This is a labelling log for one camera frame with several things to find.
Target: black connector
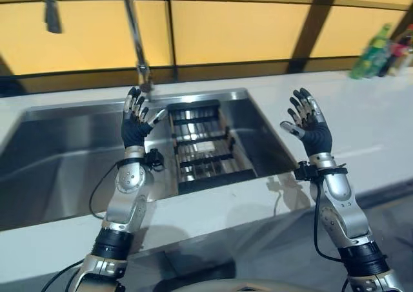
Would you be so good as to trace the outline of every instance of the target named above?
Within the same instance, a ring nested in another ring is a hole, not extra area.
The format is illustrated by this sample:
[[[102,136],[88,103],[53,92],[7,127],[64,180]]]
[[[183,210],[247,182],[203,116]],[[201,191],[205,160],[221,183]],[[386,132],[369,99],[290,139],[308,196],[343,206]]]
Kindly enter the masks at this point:
[[[91,254],[113,260],[126,260],[133,239],[134,235],[131,233],[101,229]]]
[[[389,271],[384,255],[376,242],[338,249],[349,276],[372,276]]]

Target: faucet spout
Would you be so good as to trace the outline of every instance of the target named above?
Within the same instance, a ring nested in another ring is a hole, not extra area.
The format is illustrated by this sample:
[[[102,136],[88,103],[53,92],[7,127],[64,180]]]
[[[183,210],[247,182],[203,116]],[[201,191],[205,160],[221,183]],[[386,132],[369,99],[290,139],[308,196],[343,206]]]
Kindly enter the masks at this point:
[[[132,39],[134,40],[136,58],[137,58],[137,72],[142,77],[143,82],[139,88],[144,93],[150,93],[152,90],[152,75],[149,69],[149,65],[146,62],[145,54],[143,52],[142,38],[137,25],[137,18],[135,13],[134,0],[123,0],[126,9],[126,15],[128,17],[128,23]]]
[[[134,48],[137,58],[137,73],[138,76],[140,76],[142,79],[139,88],[142,92],[148,93],[147,98],[150,99],[150,91],[152,90],[153,81],[149,65],[146,62],[145,54],[143,52],[142,38],[141,33],[139,31],[139,27],[137,25],[134,0],[123,0],[123,2],[125,4],[126,16],[128,18],[130,33],[134,41]],[[45,23],[47,24],[47,30],[49,32],[53,32],[56,34],[62,33],[56,0],[46,0]]]
[[[56,0],[46,1],[45,23],[47,24],[47,31],[54,34],[61,34],[62,27],[60,24],[59,10],[57,9]]]

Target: robot forearm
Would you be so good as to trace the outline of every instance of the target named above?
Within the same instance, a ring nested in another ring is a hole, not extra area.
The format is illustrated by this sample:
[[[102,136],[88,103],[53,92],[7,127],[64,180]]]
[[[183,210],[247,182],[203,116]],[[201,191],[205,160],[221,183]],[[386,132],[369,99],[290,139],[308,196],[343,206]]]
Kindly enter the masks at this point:
[[[310,166],[315,167],[319,175],[310,186],[315,200],[320,194],[319,219],[339,251],[353,290],[403,292],[356,202],[347,170],[337,167],[330,153],[315,154],[309,159]]]

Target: bottle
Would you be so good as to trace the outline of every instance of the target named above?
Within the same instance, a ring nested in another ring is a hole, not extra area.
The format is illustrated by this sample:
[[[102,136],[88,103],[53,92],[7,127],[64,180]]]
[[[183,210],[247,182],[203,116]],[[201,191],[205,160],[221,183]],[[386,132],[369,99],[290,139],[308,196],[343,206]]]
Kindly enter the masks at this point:
[[[391,76],[399,76],[403,73],[406,67],[408,67],[411,62],[413,61],[413,40],[409,48],[405,51],[405,53],[400,56],[396,62],[394,63],[393,67],[390,68],[388,74]]]
[[[378,56],[383,56],[385,48],[388,45],[387,34],[390,30],[391,24],[384,24],[382,29],[377,35],[375,35],[368,44],[364,53],[358,58],[356,64],[354,64],[353,69],[350,71],[350,78],[360,79],[366,75],[368,72],[371,75],[374,71],[377,74],[381,67],[377,67],[377,64],[373,65],[373,61],[378,58]]]
[[[384,77],[389,68],[396,62],[397,58],[402,56],[406,49],[408,48],[413,35],[413,24],[410,24],[407,29],[400,34],[397,38],[395,38],[395,42],[391,46],[392,54],[387,59],[387,62],[381,67],[378,76]]]

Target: kitchen sink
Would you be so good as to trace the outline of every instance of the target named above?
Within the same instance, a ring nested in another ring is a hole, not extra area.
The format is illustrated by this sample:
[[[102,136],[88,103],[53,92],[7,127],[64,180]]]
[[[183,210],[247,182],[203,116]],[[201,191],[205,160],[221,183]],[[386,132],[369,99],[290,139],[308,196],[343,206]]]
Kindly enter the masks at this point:
[[[219,102],[220,114],[248,158],[254,178],[295,168],[245,89],[154,96],[146,105],[150,116],[167,105],[210,100]],[[88,214],[94,186],[123,158],[122,110],[120,100],[28,109],[0,156],[0,230]],[[152,172],[149,202],[182,194],[173,127],[168,120],[162,121],[145,141],[147,152],[157,148],[165,159],[165,169]],[[106,209],[115,176],[116,168],[96,192],[96,211]],[[235,182],[244,180],[240,177]]]

